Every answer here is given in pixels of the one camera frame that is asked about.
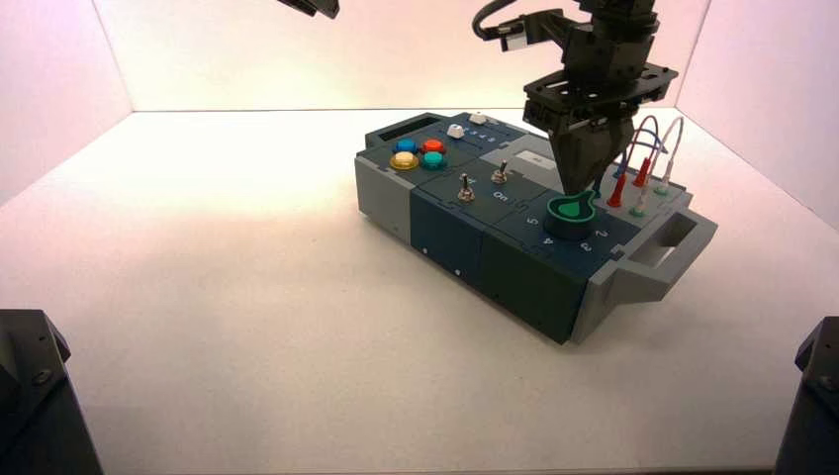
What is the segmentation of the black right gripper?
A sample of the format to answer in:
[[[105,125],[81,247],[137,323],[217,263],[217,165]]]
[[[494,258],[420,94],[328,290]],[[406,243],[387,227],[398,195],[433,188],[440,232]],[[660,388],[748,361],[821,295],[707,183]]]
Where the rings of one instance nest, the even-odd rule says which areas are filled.
[[[606,169],[633,136],[632,123],[573,129],[634,115],[639,105],[663,99],[678,76],[648,61],[658,29],[655,18],[524,20],[530,45],[551,41],[562,50],[560,70],[524,86],[523,118],[543,132],[565,133],[549,139],[565,194],[581,193],[594,183],[600,195]]]

